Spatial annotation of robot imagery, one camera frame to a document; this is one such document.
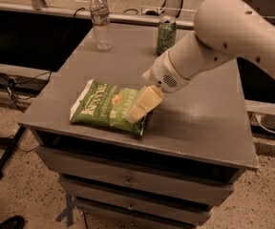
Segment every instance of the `snack bag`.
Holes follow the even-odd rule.
[[[139,91],[135,89],[119,88],[90,80],[71,108],[70,121],[142,135],[145,118],[137,123],[130,123],[126,119],[138,94]]]

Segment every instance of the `desk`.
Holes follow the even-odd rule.
[[[140,89],[157,58],[156,28],[112,29],[114,47],[98,52],[89,33],[18,123],[79,209],[148,228],[201,225],[258,167],[236,61],[167,94],[142,137],[72,125],[70,108],[88,80]]]

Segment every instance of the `speckled floor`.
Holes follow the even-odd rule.
[[[10,102],[0,94],[0,136],[13,135],[21,113],[7,108]],[[254,135],[260,168],[245,172],[235,183],[235,192],[212,210],[212,217],[202,228],[275,228],[275,138]],[[49,171],[33,151],[37,146],[32,134],[24,133],[4,169],[0,180],[0,222],[13,216],[26,219],[26,229],[68,228],[66,220],[56,217],[65,208],[65,193],[58,184],[58,174]],[[88,216],[89,229],[137,228],[110,219]],[[73,229],[86,228],[83,214],[74,209]]]

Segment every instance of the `green can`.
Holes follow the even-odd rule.
[[[157,54],[161,55],[175,45],[176,31],[175,17],[164,14],[159,20]]]

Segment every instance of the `black shoe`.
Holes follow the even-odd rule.
[[[0,224],[0,229],[22,229],[24,227],[24,218],[21,216],[15,216],[5,220]]]

